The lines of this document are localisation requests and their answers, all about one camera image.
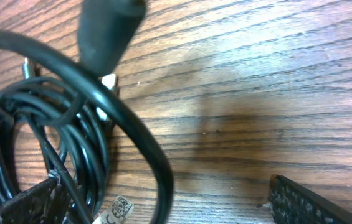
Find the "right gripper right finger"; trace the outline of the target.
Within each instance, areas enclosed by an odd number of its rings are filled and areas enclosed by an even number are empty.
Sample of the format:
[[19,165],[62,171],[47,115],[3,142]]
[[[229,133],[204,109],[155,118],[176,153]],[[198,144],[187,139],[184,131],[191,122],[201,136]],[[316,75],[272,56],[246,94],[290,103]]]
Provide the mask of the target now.
[[270,180],[269,202],[277,224],[352,224],[352,213],[286,178]]

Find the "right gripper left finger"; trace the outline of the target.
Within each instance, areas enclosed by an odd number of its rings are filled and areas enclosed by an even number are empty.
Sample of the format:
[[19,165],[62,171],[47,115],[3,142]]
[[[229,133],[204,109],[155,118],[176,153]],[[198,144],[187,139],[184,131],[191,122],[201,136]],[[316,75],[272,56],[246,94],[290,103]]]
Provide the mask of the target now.
[[50,177],[0,204],[0,224],[62,223],[69,202],[64,186]]

